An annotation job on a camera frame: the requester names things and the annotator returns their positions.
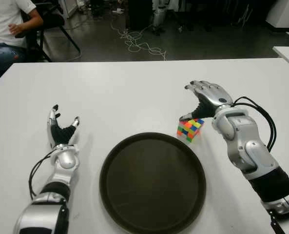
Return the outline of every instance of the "silver robotic forearm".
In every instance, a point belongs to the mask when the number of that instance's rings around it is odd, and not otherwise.
[[[79,125],[79,118],[68,128],[58,126],[58,106],[50,111],[47,130],[53,151],[50,154],[54,171],[40,193],[22,212],[14,228],[14,234],[66,234],[68,230],[67,202],[71,181],[79,166],[76,145],[68,142]]]
[[[196,110],[180,120],[213,117],[213,128],[225,139],[234,166],[261,198],[277,234],[289,234],[289,177],[261,141],[256,122],[219,85],[192,81],[185,87],[199,99]]]
[[[236,107],[217,110],[212,125],[225,139],[230,161],[242,171],[261,197],[261,203],[271,215],[271,225],[276,233],[289,234],[287,174],[261,141],[257,124],[246,110]]]

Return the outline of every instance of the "white t-shirt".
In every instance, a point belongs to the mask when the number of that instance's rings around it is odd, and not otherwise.
[[[8,25],[23,23],[20,9],[29,14],[35,8],[30,0],[0,0],[0,43],[26,47],[25,38],[15,38]]]

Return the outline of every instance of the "black chair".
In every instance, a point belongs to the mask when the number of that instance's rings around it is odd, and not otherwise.
[[[73,44],[73,46],[77,49],[78,54],[81,54],[80,48],[71,38],[71,36],[65,31],[63,28],[65,21],[62,15],[55,13],[58,10],[61,14],[63,14],[63,9],[61,8],[58,0],[34,0],[33,3],[37,7],[37,11],[41,15],[43,19],[43,26],[31,30],[30,32],[22,35],[18,35],[18,37],[26,36],[27,40],[27,57],[28,61],[33,62],[37,59],[37,56],[43,56],[48,62],[52,62],[49,56],[43,50],[43,40],[44,40],[44,31],[46,29],[56,28],[58,27],[63,34],[67,37],[67,39]],[[29,16],[25,13],[22,13],[23,21],[29,20]],[[40,32],[40,43],[37,43],[37,31]]]

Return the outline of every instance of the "gray floor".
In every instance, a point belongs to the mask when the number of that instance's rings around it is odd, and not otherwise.
[[[124,16],[113,19],[106,14],[103,19],[93,20],[89,14],[75,13],[67,20],[65,28],[82,50],[82,56],[73,61],[163,60],[161,55],[151,55],[147,50],[129,52],[125,39],[120,39],[111,23],[122,32]],[[214,26],[212,32],[206,32],[201,24],[196,24],[194,31],[185,29],[179,33],[178,24],[168,18],[164,28],[166,32],[159,37],[148,29],[138,42],[166,50],[167,60],[275,58],[273,46],[289,46],[289,35],[272,32],[265,26],[246,25],[243,29]],[[53,61],[67,61],[77,56],[60,30],[46,31],[45,39],[45,51]]]

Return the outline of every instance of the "colorful cube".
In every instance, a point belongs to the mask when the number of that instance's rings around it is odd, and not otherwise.
[[[187,141],[192,142],[195,135],[199,133],[199,129],[203,126],[204,121],[200,118],[191,119],[189,121],[180,121],[177,134],[184,137]]]

